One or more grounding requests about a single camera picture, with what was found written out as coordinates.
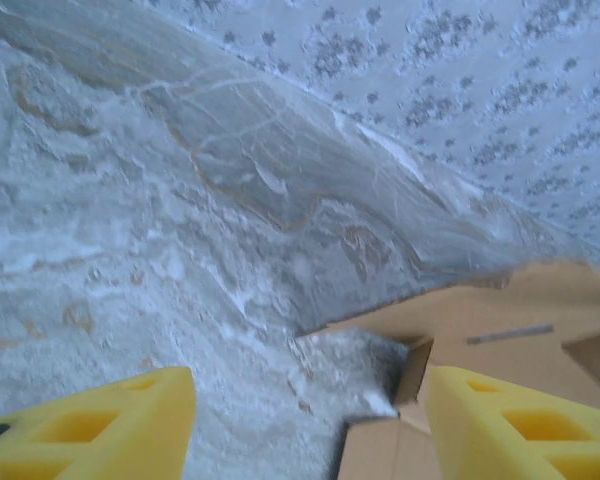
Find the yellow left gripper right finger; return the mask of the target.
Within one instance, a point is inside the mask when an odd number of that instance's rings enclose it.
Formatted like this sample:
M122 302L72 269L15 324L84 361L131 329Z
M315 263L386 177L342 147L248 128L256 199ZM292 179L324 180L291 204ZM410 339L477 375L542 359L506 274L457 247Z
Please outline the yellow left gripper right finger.
M425 404L443 480L600 480L600 410L451 366Z

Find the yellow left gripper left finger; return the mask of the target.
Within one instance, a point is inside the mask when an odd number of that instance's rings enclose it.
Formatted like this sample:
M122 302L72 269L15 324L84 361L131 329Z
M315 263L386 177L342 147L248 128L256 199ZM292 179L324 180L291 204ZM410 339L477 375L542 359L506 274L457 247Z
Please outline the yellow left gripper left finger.
M196 408L184 366L0 417L0 480L181 480Z

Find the brown cardboard box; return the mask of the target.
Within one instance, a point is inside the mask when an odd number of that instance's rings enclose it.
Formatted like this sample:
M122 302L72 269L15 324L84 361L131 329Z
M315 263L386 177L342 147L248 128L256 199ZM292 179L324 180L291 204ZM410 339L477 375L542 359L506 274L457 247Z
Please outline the brown cardboard box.
M600 410L600 271L529 264L433 289L325 326L405 344L394 417L346 432L336 480L443 480L425 404L451 366Z

